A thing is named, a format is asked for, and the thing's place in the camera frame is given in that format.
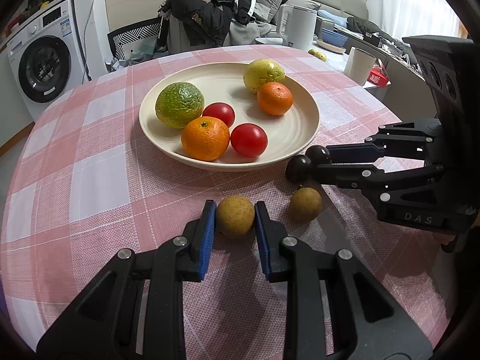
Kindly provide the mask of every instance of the washing machine door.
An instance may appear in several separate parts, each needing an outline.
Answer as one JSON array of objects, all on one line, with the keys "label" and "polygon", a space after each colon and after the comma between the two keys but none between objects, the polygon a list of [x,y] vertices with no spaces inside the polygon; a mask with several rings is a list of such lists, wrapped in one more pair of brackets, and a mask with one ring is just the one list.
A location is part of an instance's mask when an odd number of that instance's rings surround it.
[{"label": "washing machine door", "polygon": [[35,39],[22,54],[18,66],[20,86],[36,103],[56,99],[67,85],[71,58],[67,45],[54,36]]}]

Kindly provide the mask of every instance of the floor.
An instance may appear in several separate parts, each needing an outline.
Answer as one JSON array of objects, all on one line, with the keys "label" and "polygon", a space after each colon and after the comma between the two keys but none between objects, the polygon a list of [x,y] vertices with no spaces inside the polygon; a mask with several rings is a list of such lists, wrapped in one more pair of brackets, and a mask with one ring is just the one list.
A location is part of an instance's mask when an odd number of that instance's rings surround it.
[{"label": "floor", "polygon": [[[0,157],[0,224],[3,219],[3,210],[5,207],[5,201],[7,199],[8,188],[10,187],[11,177],[14,174],[15,166],[20,158],[22,149],[25,146],[27,138],[22,139],[14,147],[12,147],[8,152]],[[5,299],[3,297],[2,291],[2,276],[0,274],[0,311],[5,315],[8,315],[6,312]]]}]

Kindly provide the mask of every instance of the electric kettle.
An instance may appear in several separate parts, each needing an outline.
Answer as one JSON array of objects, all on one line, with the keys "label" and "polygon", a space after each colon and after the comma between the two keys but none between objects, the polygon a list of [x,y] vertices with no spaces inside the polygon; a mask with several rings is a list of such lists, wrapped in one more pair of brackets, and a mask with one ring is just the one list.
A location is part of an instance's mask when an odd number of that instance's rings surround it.
[{"label": "electric kettle", "polygon": [[[282,33],[285,15],[285,32]],[[277,34],[283,38],[282,45],[308,52],[312,48],[316,21],[317,12],[313,9],[282,5],[277,20]]]}]

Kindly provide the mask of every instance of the green fruit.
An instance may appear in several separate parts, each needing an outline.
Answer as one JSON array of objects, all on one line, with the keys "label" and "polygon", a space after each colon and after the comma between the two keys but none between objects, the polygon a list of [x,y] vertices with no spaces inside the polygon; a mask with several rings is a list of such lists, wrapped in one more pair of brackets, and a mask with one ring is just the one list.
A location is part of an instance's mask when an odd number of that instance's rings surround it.
[{"label": "green fruit", "polygon": [[313,221],[322,211],[322,197],[313,188],[300,188],[290,200],[290,217],[299,223]]},{"label": "green fruit", "polygon": [[270,59],[256,59],[243,73],[243,83],[253,93],[256,93],[263,84],[282,83],[284,79],[285,71],[277,62]]},{"label": "green fruit", "polygon": [[254,205],[240,195],[224,198],[215,212],[217,230],[228,238],[243,237],[254,225],[254,219]]},{"label": "green fruit", "polygon": [[204,105],[202,92],[195,85],[175,82],[158,95],[155,113],[167,126],[184,128],[202,114]]}]

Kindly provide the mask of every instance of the red box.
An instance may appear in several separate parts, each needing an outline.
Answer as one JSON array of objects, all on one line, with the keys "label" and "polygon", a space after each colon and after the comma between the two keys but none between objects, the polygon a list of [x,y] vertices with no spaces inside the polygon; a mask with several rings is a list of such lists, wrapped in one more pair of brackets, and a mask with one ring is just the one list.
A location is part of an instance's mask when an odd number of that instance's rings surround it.
[{"label": "red box", "polygon": [[388,83],[388,77],[385,77],[376,69],[372,69],[370,75],[368,76],[368,81],[378,85],[380,88],[385,88]]}]

